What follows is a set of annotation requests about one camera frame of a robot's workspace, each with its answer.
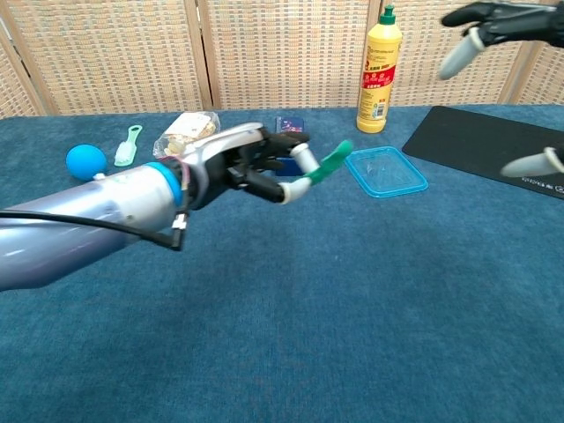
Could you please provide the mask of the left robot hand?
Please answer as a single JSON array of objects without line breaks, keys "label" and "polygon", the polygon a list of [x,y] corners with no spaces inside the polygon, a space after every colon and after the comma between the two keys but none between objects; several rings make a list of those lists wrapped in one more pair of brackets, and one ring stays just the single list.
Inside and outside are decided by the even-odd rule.
[{"label": "left robot hand", "polygon": [[[272,133],[260,122],[239,124],[188,144],[181,161],[189,168],[189,207],[200,210],[229,189],[243,190],[274,204],[288,204],[313,185],[308,175],[320,168],[300,132]],[[294,182],[264,173],[292,158],[303,172]]]}]

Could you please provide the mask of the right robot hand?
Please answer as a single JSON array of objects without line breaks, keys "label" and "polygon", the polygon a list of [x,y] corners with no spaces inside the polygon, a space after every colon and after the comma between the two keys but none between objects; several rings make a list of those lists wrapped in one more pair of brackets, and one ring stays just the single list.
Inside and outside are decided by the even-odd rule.
[{"label": "right robot hand", "polygon": [[[444,14],[444,27],[467,24],[462,39],[448,52],[438,70],[438,79],[448,80],[487,48],[517,41],[541,41],[563,47],[563,2],[532,4],[511,1],[474,1]],[[563,173],[563,146],[549,145],[539,153],[506,163],[500,174],[509,178]]]}]

